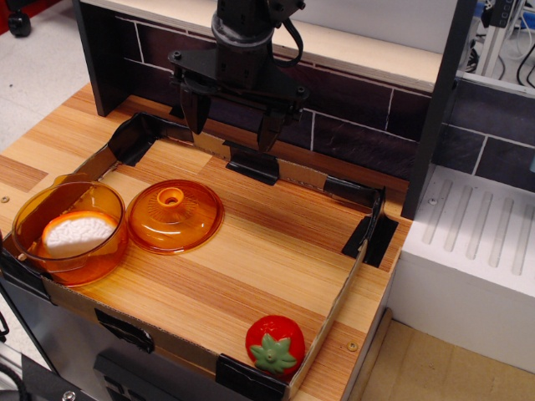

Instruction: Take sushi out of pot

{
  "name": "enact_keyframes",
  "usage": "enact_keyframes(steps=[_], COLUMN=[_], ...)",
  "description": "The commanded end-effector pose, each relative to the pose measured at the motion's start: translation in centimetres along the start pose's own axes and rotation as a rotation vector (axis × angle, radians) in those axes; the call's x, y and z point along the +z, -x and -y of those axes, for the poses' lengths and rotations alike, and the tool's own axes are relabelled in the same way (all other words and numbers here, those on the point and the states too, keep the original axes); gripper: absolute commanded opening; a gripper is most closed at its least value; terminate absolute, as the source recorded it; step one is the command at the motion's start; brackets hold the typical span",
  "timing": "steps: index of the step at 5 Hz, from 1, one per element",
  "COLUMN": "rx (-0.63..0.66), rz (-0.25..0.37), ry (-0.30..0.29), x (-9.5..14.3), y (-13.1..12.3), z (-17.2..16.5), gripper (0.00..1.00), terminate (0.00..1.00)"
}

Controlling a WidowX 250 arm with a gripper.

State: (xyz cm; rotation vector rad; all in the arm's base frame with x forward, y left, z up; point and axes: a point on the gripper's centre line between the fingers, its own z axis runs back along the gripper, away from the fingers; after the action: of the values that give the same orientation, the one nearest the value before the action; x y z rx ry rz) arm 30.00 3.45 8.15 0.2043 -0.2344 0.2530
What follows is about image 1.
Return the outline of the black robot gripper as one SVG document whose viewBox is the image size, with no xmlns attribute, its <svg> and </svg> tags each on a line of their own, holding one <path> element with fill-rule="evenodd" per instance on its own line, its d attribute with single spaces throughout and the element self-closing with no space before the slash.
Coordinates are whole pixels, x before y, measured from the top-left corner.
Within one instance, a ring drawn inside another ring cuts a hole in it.
<svg viewBox="0 0 535 401">
<path fill-rule="evenodd" d="M 276 60 L 273 34 L 285 27 L 298 46 L 291 60 Z M 214 48 L 175 50 L 172 83 L 180 93 L 181 109 L 189 129 L 200 134 L 211 102 L 230 103 L 261 110 L 264 115 L 257 133 L 258 151 L 268 152 L 293 116 L 302 113 L 309 91 L 282 72 L 298 64 L 303 40 L 289 19 L 263 22 L 260 19 L 214 19 L 211 30 Z"/>
</svg>

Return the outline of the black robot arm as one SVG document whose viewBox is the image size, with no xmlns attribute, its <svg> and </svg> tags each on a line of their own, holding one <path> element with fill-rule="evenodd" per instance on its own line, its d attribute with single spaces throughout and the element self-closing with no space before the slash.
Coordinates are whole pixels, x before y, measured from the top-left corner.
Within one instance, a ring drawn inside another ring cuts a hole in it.
<svg viewBox="0 0 535 401">
<path fill-rule="evenodd" d="M 257 130 L 261 152 L 268 152 L 283 127 L 300 118 L 309 91 L 283 71 L 302 56 L 275 59 L 273 35 L 285 27 L 302 52 L 303 40 L 291 17 L 305 7 L 303 1 L 220 1 L 211 19 L 215 48 L 169 54 L 172 82 L 193 133 L 203 131 L 213 99 L 262 111 Z"/>
</svg>

